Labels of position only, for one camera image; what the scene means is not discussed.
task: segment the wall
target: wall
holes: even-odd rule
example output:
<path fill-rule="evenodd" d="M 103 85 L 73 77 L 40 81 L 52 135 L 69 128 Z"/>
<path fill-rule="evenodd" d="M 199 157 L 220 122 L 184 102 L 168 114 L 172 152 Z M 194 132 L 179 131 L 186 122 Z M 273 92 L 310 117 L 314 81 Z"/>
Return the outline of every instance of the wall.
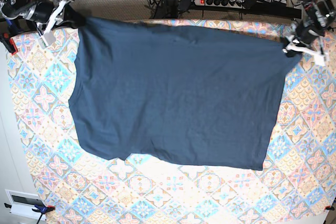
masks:
<path fill-rule="evenodd" d="M 0 223 L 36 223 L 36 220 L 14 216 L 5 189 L 37 194 L 24 155 L 7 74 L 6 49 L 0 43 Z"/>

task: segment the table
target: table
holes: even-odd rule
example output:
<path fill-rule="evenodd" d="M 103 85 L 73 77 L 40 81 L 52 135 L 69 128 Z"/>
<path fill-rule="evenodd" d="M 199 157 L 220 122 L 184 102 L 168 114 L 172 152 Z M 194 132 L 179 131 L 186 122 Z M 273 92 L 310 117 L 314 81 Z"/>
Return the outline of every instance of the table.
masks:
<path fill-rule="evenodd" d="M 222 20 L 149 20 L 279 40 L 285 25 Z M 83 151 L 68 108 L 79 38 L 69 28 L 41 49 L 37 34 L 14 38 L 7 55 L 14 110 L 48 223 L 257 223 L 319 215 L 336 196 L 336 36 L 323 39 L 326 67 L 312 57 L 286 77 L 264 170 L 182 166 L 150 155 L 103 160 Z"/>

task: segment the beige carpet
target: beige carpet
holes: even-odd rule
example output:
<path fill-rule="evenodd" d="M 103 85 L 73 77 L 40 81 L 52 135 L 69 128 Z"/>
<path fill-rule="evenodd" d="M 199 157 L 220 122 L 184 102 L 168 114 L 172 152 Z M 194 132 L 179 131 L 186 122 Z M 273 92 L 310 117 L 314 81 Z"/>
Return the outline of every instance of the beige carpet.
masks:
<path fill-rule="evenodd" d="M 149 9 L 145 7 L 147 0 L 75 0 L 72 3 L 74 9 L 85 15 L 116 19 L 116 20 L 139 20 L 148 19 L 151 16 Z M 192 10 L 185 13 L 183 18 L 201 19 L 202 11 Z M 203 19 L 239 19 L 238 13 L 227 12 L 204 12 Z M 291 20 L 279 17 L 258 15 L 243 15 L 243 20 L 264 21 L 270 23 L 290 23 Z"/>

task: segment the power strip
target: power strip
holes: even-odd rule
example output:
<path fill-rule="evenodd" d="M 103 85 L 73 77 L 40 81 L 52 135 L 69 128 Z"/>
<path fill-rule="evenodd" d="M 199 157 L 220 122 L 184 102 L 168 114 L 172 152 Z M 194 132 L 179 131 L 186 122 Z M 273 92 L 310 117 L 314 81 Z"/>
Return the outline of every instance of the power strip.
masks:
<path fill-rule="evenodd" d="M 195 5 L 198 6 L 214 6 L 214 7 L 230 7 L 230 8 L 243 8 L 242 0 L 195 0 Z"/>

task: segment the t-shirt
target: t-shirt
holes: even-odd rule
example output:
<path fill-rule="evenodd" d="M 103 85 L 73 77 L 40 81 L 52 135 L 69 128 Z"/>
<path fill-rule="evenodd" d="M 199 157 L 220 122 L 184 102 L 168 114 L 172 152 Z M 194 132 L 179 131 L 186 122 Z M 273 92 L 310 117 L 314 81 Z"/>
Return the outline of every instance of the t-shirt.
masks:
<path fill-rule="evenodd" d="M 262 170 L 300 60 L 279 42 L 222 30 L 88 18 L 69 106 L 80 146 L 104 159 Z"/>

